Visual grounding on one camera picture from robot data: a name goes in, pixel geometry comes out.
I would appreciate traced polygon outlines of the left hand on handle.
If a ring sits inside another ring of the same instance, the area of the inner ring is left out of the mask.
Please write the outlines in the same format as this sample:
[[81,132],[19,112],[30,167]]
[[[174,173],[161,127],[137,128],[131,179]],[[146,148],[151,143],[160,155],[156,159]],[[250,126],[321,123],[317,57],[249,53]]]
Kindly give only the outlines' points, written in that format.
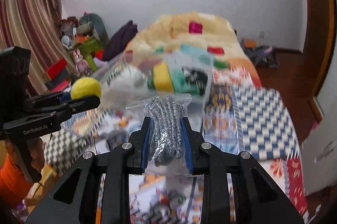
[[[17,155],[14,151],[14,146],[9,140],[5,140],[6,151],[15,166],[19,166]],[[31,166],[41,173],[45,165],[45,158],[43,154],[43,141],[40,137],[29,140],[28,148],[32,157]]]

